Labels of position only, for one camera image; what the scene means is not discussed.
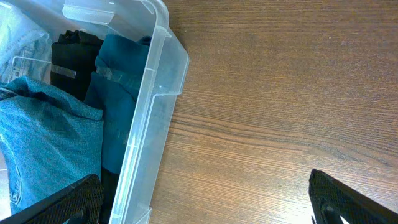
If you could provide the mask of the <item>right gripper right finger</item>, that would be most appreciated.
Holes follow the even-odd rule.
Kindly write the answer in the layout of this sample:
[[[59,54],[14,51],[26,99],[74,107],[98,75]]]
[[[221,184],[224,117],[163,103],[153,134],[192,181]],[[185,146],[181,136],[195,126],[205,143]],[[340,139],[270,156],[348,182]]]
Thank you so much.
[[[397,223],[397,213],[371,200],[358,191],[313,169],[308,193],[313,209],[313,224]]]

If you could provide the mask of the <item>medium blue jeans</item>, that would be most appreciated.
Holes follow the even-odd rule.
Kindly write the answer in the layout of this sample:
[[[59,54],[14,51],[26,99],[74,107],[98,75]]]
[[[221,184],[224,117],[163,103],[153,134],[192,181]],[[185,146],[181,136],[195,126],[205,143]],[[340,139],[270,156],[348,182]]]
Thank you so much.
[[[101,174],[103,112],[23,76],[1,87],[1,151],[12,214]]]

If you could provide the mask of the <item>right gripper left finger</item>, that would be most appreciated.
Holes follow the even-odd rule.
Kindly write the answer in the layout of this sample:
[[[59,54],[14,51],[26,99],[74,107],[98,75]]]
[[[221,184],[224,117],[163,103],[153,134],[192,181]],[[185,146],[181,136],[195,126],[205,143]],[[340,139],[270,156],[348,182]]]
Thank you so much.
[[[29,208],[1,221],[2,224],[98,222],[103,187],[95,174],[76,181]]]

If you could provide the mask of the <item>blue shirt bundle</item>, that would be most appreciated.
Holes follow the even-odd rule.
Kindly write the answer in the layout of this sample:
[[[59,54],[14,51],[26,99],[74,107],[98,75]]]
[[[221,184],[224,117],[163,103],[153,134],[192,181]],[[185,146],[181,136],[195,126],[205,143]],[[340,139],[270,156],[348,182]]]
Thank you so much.
[[[85,103],[103,110],[101,163],[115,174],[123,164],[150,42],[149,36],[135,42],[107,35],[91,74]]]

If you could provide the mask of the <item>light blue jeans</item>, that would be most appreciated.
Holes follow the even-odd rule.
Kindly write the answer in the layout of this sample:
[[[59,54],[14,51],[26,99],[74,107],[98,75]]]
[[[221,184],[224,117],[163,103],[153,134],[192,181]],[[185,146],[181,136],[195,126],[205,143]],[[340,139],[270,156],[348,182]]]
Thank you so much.
[[[21,76],[43,81],[51,59],[49,34],[15,7],[1,8],[1,83]]]

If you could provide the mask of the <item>dark green shirt bundle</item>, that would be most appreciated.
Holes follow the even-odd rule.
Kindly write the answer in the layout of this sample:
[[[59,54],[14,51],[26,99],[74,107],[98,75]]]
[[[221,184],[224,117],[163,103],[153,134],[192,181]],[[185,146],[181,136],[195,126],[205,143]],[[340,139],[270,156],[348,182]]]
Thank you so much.
[[[101,168],[101,185],[103,186],[104,199],[99,213],[99,223],[109,223],[114,197],[118,186],[119,174]]]

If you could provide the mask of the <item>black shirt bundle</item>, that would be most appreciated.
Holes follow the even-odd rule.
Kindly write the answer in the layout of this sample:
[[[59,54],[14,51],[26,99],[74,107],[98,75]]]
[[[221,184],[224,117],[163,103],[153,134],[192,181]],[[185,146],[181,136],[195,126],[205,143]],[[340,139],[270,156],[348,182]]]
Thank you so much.
[[[83,101],[102,44],[97,36],[80,30],[59,35],[52,44],[50,84]]]

